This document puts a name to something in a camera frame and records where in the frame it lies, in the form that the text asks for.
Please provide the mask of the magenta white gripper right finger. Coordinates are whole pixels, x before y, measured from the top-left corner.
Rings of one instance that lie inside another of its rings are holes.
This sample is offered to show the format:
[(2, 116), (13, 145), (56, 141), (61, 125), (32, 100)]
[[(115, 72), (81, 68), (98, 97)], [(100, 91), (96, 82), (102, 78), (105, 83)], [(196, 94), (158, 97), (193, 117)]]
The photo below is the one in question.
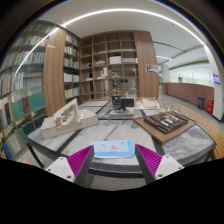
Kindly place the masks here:
[(135, 155), (147, 184), (183, 169), (170, 155), (160, 155), (142, 145), (135, 145)]

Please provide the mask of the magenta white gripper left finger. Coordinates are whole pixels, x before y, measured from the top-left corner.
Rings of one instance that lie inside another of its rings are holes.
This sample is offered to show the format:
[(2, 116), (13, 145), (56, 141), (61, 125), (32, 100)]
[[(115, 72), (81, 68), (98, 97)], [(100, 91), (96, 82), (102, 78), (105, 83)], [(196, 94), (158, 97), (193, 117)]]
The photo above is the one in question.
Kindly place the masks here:
[(94, 146), (90, 145), (69, 157), (59, 157), (46, 168), (46, 171), (79, 186), (87, 187), (88, 171), (93, 157)]

